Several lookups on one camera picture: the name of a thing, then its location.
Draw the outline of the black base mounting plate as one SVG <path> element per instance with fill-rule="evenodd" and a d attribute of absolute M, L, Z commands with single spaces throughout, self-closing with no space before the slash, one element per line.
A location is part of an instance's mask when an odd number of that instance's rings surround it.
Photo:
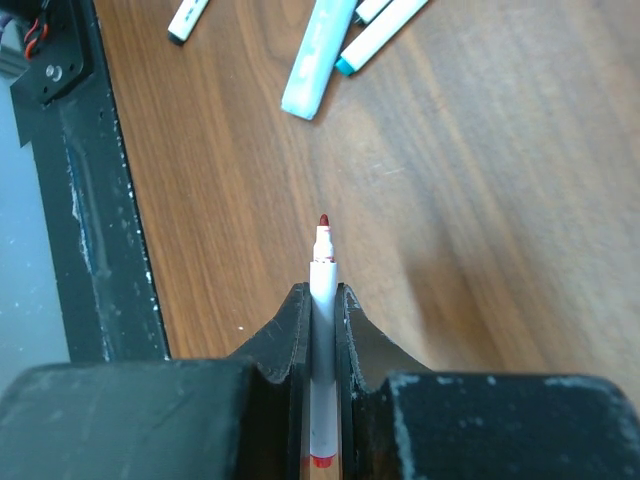
<path fill-rule="evenodd" d="M 5 1 L 37 47 L 12 85 L 74 362 L 170 356 L 101 29 L 90 1 Z"/>

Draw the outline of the black cap whiteboard marker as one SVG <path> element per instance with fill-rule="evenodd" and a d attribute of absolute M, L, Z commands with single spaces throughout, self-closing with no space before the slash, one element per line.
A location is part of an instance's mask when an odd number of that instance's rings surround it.
<path fill-rule="evenodd" d="M 367 25 L 373 21 L 391 2 L 391 0 L 362 0 L 354 12 L 354 23 Z"/>

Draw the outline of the black cap marker lower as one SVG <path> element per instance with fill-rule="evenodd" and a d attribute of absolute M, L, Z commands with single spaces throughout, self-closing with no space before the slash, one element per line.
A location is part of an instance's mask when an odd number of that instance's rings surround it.
<path fill-rule="evenodd" d="M 175 45 L 183 45 L 191 35 L 208 0 L 183 0 L 169 23 L 168 39 Z"/>

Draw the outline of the teal cap whiteboard marker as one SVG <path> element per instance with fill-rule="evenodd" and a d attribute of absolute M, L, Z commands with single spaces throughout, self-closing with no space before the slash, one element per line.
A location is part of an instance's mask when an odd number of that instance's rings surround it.
<path fill-rule="evenodd" d="M 336 70 L 344 76 L 358 72 L 427 4 L 427 0 L 391 1 L 341 52 Z"/>

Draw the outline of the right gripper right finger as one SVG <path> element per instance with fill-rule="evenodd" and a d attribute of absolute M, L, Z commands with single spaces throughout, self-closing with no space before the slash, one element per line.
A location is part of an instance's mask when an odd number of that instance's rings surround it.
<path fill-rule="evenodd" d="M 635 479 L 639 418 L 589 375 L 433 371 L 336 294 L 345 479 Z"/>

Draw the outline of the red marker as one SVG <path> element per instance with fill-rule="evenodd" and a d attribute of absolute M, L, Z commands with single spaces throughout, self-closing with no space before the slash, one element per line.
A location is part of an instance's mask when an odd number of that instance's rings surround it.
<path fill-rule="evenodd" d="M 335 299 L 338 265 L 326 214 L 316 227 L 309 264 L 311 304 L 311 376 L 309 453 L 313 465 L 332 465 L 338 450 L 335 367 Z"/>

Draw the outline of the light blue highlighter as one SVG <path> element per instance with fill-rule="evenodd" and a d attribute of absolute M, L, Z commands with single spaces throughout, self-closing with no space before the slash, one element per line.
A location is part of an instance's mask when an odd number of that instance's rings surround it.
<path fill-rule="evenodd" d="M 281 109 L 304 120 L 319 111 L 358 2 L 315 2 L 281 99 Z"/>

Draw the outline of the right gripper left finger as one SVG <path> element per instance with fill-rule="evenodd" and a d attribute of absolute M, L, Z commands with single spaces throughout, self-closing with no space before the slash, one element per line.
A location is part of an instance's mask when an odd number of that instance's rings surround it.
<path fill-rule="evenodd" d="M 311 295 L 218 359 L 55 364 L 1 399 L 5 479 L 306 479 Z"/>

